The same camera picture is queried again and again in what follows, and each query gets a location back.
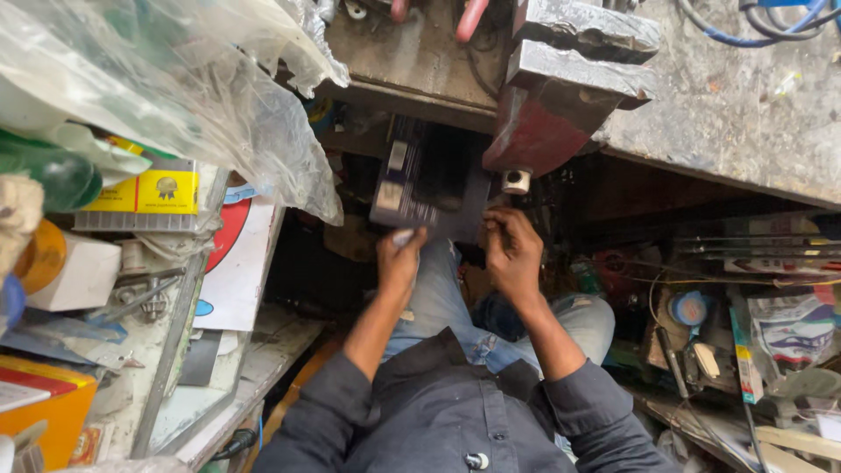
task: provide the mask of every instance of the man's right hand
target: man's right hand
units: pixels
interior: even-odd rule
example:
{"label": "man's right hand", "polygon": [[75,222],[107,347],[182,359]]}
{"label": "man's right hand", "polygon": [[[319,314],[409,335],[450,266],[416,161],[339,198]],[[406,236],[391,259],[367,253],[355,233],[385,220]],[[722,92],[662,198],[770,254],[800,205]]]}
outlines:
{"label": "man's right hand", "polygon": [[[520,210],[494,207],[482,216],[488,229],[486,263],[494,286],[520,312],[539,304],[543,240]],[[507,247],[503,232],[510,237]]]}

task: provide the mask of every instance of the metal workbench surface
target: metal workbench surface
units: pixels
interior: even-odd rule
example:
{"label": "metal workbench surface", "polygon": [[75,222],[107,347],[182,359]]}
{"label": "metal workbench surface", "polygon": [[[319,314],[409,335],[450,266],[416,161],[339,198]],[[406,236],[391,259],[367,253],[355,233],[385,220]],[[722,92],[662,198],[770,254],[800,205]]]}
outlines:
{"label": "metal workbench surface", "polygon": [[[728,33],[759,38],[736,0],[700,0]],[[340,12],[326,38],[352,74],[350,102],[491,133],[495,102],[475,82],[452,34],[448,0],[414,8],[402,25]],[[841,39],[834,24],[817,38],[759,50],[706,38],[674,2],[651,0],[637,15],[660,22],[660,52],[646,66],[659,100],[616,111],[595,136],[608,154],[813,205],[841,209]],[[490,80],[504,41],[478,53]]]}

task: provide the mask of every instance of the workshop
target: workshop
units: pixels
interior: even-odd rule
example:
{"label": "workshop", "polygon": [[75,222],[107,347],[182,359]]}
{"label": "workshop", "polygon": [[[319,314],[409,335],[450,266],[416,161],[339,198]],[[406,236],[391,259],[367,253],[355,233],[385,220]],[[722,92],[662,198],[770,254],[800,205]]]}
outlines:
{"label": "workshop", "polygon": [[841,472],[841,0],[0,0],[0,104],[0,473]]}

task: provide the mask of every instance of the red handle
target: red handle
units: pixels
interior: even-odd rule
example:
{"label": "red handle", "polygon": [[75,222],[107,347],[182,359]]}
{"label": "red handle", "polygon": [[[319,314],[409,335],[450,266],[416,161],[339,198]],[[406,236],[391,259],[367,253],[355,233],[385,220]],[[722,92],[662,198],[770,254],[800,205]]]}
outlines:
{"label": "red handle", "polygon": [[[467,43],[473,32],[476,30],[476,25],[479,24],[479,19],[482,18],[482,13],[488,7],[488,0],[470,0],[468,6],[464,9],[462,19],[458,22],[456,28],[456,41],[459,43]],[[394,5],[392,4],[392,15],[394,15]]]}
{"label": "red handle", "polygon": [[409,0],[393,0],[391,2],[391,19],[395,23],[403,23],[403,20],[406,19],[406,12],[408,11]]}

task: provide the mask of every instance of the ripped jeans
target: ripped jeans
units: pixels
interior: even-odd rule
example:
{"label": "ripped jeans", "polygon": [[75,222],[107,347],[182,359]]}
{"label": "ripped jeans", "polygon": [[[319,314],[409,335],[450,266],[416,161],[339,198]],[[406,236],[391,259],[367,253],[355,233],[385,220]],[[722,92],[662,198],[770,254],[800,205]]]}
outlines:
{"label": "ripped jeans", "polygon": [[[497,373],[518,359],[537,368],[540,364],[528,337],[508,342],[473,325],[458,287],[461,253],[448,240],[427,243],[420,250],[417,280],[409,305],[400,316],[385,348],[385,361],[415,343],[450,327],[462,345],[468,362],[485,364]],[[594,295],[571,294],[553,301],[552,312],[584,355],[601,364],[613,338],[613,310]],[[508,306],[511,316],[514,308]]]}

